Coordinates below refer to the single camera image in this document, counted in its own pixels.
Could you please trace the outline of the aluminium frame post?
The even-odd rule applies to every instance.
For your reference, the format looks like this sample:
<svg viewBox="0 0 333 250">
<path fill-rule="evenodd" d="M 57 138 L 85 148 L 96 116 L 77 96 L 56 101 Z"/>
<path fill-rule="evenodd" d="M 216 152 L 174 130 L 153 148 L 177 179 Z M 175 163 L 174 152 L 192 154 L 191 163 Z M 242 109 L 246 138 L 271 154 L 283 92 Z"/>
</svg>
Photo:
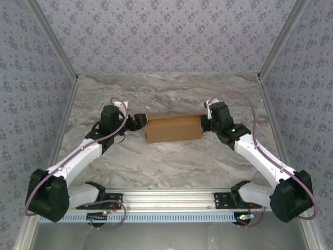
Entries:
<svg viewBox="0 0 333 250">
<path fill-rule="evenodd" d="M 44 14 L 41 6 L 37 2 L 37 0 L 24 0 L 30 9 L 32 15 L 34 16 L 36 22 L 39 24 L 42 29 L 44 35 L 46 36 L 49 44 L 53 48 L 55 54 L 60 60 L 62 66 L 64 67 L 67 75 L 70 79 L 76 83 L 77 82 L 77 74 L 71 65 L 70 59 L 65 53 L 64 49 L 61 46 L 60 40 L 57 38 L 55 32 L 53 31 L 46 15 Z"/>
<path fill-rule="evenodd" d="M 269 50 L 268 55 L 266 56 L 260 68 L 260 71 L 258 72 L 259 81 L 263 82 L 263 80 L 266 78 L 267 74 L 272 68 L 274 62 L 276 61 L 284 45 L 286 44 L 290 34 L 295 28 L 298 20 L 301 17 L 301 14 L 305 10 L 309 1 L 310 0 L 295 0 L 294 5 L 292 6 L 289 14 L 287 15 L 281 27 L 281 30 L 279 31 L 276 39 L 274 40 L 274 43 L 271 49 Z"/>
</svg>

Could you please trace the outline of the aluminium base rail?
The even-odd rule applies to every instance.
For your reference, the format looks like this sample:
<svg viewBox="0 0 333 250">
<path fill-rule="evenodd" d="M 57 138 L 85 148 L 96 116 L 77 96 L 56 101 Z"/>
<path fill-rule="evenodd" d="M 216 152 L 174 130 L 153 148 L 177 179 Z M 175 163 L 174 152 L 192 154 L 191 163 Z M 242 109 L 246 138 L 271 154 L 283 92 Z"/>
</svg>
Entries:
<svg viewBox="0 0 333 250">
<path fill-rule="evenodd" d="M 128 212 L 204 212 L 215 210 L 214 193 L 229 193 L 229 188 L 107 188 L 107 193 L 123 194 Z"/>
</svg>

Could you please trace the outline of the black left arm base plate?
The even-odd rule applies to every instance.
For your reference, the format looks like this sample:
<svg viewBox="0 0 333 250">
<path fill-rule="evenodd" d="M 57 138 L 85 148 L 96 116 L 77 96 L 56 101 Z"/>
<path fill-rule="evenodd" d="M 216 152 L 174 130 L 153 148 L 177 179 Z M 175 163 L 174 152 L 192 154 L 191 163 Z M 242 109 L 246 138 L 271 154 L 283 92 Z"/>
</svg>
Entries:
<svg viewBox="0 0 333 250">
<path fill-rule="evenodd" d="M 94 202 L 94 205 L 81 205 L 76 207 L 78 210 L 121 210 L 122 207 L 119 203 L 116 202 L 105 202 L 96 204 L 96 202 L 104 202 L 108 200 L 115 200 L 119 203 L 123 202 L 123 194 L 122 193 L 105 193 L 105 194 L 99 194 L 97 196 L 97 200 Z"/>
</svg>

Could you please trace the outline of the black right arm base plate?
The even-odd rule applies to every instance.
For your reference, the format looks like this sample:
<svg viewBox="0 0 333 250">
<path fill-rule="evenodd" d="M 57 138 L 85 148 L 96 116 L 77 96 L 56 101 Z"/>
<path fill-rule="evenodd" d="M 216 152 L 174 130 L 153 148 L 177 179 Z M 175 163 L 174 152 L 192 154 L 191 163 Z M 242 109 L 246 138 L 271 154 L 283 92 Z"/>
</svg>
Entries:
<svg viewBox="0 0 333 250">
<path fill-rule="evenodd" d="M 249 209 L 250 203 L 242 200 L 239 194 L 232 192 L 214 193 L 216 209 Z"/>
</svg>

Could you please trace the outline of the aluminium side rail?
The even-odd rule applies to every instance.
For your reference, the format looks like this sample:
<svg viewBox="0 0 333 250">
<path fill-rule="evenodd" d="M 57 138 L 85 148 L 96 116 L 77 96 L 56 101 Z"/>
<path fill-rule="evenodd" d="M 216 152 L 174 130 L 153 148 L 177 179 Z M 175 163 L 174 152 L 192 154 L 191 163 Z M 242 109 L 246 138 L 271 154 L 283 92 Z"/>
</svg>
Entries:
<svg viewBox="0 0 333 250">
<path fill-rule="evenodd" d="M 263 82 L 263 80 L 258 77 L 258 83 L 259 83 L 259 88 L 260 88 L 260 92 L 263 98 L 263 102 L 268 114 L 268 118 L 271 124 L 271 128 L 272 128 L 272 132 L 273 132 L 273 136 L 274 136 L 274 140 L 277 146 L 277 150 L 280 156 L 281 161 L 283 161 L 284 163 L 286 163 L 287 165 L 290 166 L 290 160 L 288 158 L 287 155 L 287 151 L 286 148 L 284 146 L 284 142 L 283 142 L 283 138 L 281 136 L 280 133 L 280 129 L 278 127 L 278 123 L 275 117 L 275 113 L 272 107 L 272 104 L 270 102 L 270 98 L 268 96 L 268 92 L 266 90 L 265 84 Z"/>
<path fill-rule="evenodd" d="M 72 107 L 73 107 L 73 104 L 75 101 L 75 96 L 76 96 L 77 90 L 78 90 L 78 77 L 76 77 L 73 80 L 73 85 L 71 87 L 71 90 L 69 93 L 69 98 L 68 98 L 67 104 L 65 106 L 62 121 L 60 123 L 59 130 L 58 130 L 57 136 L 55 138 L 55 143 L 54 143 L 53 149 L 50 153 L 49 161 L 48 161 L 46 167 L 44 167 L 45 169 L 47 169 L 57 163 L 57 159 L 58 159 L 59 152 L 61 149 L 63 137 L 65 135 L 65 130 L 67 127 L 67 123 L 69 121 L 69 117 L 70 117 L 71 110 L 72 110 Z"/>
</svg>

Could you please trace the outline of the brown cardboard paper box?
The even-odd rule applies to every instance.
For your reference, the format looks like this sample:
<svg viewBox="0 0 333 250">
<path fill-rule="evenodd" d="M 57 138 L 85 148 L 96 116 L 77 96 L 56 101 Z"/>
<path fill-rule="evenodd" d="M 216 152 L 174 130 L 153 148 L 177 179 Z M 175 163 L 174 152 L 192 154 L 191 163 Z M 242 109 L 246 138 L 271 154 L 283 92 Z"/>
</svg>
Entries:
<svg viewBox="0 0 333 250">
<path fill-rule="evenodd" d="M 148 116 L 146 142 L 163 143 L 202 138 L 201 114 Z"/>
</svg>

